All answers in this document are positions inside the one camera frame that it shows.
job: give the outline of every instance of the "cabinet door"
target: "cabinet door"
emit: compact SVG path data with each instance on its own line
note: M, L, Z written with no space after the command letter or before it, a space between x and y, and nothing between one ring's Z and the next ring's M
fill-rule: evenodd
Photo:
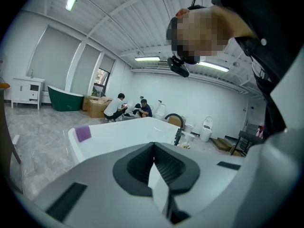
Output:
M22 101L21 83L14 83L12 99L14 101Z
M30 94L30 85L29 84L22 84L21 94L22 94L21 101L29 101L29 94Z

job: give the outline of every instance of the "roller shade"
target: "roller shade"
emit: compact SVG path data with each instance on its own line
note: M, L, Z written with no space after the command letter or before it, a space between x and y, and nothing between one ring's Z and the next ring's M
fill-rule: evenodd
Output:
M86 95L100 51L86 45L73 77L71 92Z
M65 89L67 73L72 59L80 44L65 33L47 28L34 52L27 75L45 79L43 90L48 85Z
M102 69L102 70L104 70L104 71L106 71L106 72L108 72L108 73L110 73L111 70L112 70L114 61L115 60L109 58L107 55L104 55L99 68Z

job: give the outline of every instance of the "green bathtub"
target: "green bathtub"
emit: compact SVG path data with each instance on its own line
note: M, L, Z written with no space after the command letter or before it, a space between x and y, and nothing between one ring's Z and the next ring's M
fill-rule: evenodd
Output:
M78 111L84 98L83 95L67 92L53 86L48 86L48 94L53 108L60 112Z

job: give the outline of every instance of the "ceiling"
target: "ceiling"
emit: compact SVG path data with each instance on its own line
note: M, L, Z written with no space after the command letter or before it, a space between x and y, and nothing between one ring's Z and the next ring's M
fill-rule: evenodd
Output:
M188 7L192 0L77 0L71 11L65 9L66 2L29 0L23 9L71 26L111 50L135 72L149 73L152 69L167 72L169 68L164 63L136 62L134 58L160 56L165 61L171 57L166 28L176 12ZM212 6L211 0L196 0L196 4ZM222 53L207 57L206 61L229 67L229 72L199 65L187 65L187 68L195 75L224 81L250 96L261 97L253 78L251 59L234 39Z

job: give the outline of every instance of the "white bathtub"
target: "white bathtub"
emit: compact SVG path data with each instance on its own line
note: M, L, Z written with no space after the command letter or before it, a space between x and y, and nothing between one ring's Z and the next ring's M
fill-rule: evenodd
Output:
M149 142L172 143L177 126L152 117L91 125L91 138L79 142L75 129L68 132L75 164L91 157Z

